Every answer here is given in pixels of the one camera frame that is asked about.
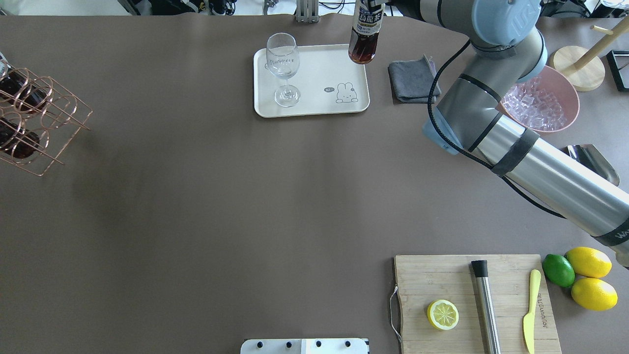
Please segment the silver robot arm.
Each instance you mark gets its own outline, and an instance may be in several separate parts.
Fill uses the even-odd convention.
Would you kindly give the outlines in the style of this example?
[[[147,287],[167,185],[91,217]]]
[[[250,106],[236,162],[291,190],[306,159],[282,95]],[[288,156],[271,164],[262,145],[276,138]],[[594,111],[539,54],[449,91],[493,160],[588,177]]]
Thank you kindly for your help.
[[[567,219],[628,266],[628,195],[553,147],[506,105],[510,91],[547,59],[538,0],[402,0],[403,16],[467,37],[473,59],[429,106],[425,134],[491,170],[530,204]]]

